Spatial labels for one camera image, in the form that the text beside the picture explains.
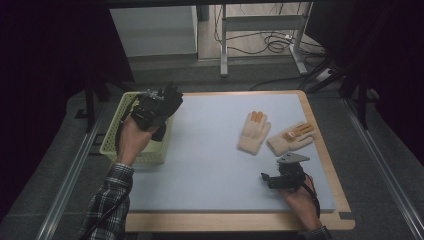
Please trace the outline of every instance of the floor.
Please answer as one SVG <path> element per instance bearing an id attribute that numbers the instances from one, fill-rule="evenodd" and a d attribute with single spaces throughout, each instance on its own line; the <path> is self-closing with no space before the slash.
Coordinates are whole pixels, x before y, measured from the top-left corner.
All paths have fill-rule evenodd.
<path id="1" fill-rule="evenodd" d="M 234 4 L 227 5 L 227 17 L 232 16 L 268 16 L 301 14 L 306 3 L 272 4 Z M 222 39 L 222 6 L 209 6 L 209 20 L 198 24 L 198 58 L 200 60 L 220 58 L 220 40 Z M 290 55 L 286 37 L 296 36 L 297 31 L 253 31 L 228 32 L 227 47 L 229 57 L 260 57 Z M 301 47 L 306 51 L 323 53 L 323 49 L 308 36 L 304 36 Z"/>

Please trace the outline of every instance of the plastic basket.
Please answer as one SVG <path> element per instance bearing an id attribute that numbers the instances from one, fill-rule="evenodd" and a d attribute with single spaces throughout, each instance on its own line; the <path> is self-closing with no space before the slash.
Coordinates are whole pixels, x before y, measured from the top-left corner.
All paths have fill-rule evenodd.
<path id="1" fill-rule="evenodd" d="M 125 113 L 127 106 L 131 103 L 134 97 L 140 92 L 127 92 L 125 93 L 118 105 L 118 109 L 113 116 L 112 122 L 107 130 L 106 136 L 100 147 L 100 153 L 107 156 L 110 160 L 116 162 L 118 156 L 116 155 L 115 136 L 119 126 L 119 121 Z M 134 165 L 155 165 L 162 164 L 166 159 L 166 152 L 168 149 L 169 135 L 172 128 L 173 116 L 166 121 L 166 132 L 162 142 L 150 141 L 147 147 L 137 155 Z"/>

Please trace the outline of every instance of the dark background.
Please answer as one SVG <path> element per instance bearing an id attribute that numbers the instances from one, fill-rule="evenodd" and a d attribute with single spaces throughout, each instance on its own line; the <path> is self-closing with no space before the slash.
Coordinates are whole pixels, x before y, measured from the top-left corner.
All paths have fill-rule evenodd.
<path id="1" fill-rule="evenodd" d="M 378 6 L 361 3 L 351 10 L 351 18 L 341 24 L 345 31 L 331 31 L 338 33 L 334 38 L 338 43 L 322 43 L 332 49 L 340 65 L 349 62 L 361 47 Z M 117 81 L 133 81 L 133 77 L 105 7 L 1 1 L 0 11 L 3 217 L 52 142 L 67 100 L 84 90 L 88 76 L 97 81 L 103 81 L 101 73 Z M 366 65 L 371 66 L 367 68 L 368 86 L 380 95 L 377 110 L 421 163 L 423 12 L 423 1 L 398 4 Z M 324 17 L 331 19 L 331 13 Z"/>

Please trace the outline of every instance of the plaid shirt sleeve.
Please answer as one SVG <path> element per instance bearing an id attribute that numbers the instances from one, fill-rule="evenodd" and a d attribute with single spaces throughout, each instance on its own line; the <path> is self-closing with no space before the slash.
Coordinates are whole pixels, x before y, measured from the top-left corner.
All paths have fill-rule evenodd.
<path id="1" fill-rule="evenodd" d="M 134 169 L 116 163 L 110 169 L 103 185 L 91 199 L 83 220 L 81 235 L 90 229 L 127 191 L 131 191 Z M 87 239 L 124 239 L 125 219 L 130 206 L 126 199 L 107 217 Z"/>

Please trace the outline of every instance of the glove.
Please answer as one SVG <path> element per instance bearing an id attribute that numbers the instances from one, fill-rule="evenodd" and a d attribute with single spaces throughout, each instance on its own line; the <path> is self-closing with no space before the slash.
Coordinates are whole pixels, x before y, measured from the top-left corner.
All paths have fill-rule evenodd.
<path id="1" fill-rule="evenodd" d="M 266 122 L 267 116 L 262 112 L 251 112 L 247 115 L 238 148 L 256 155 L 271 128 Z"/>
<path id="2" fill-rule="evenodd" d="M 312 143 L 312 135 L 315 133 L 314 126 L 310 123 L 298 122 L 270 137 L 267 145 L 275 156 L 279 157 L 288 151 L 294 151 Z"/>

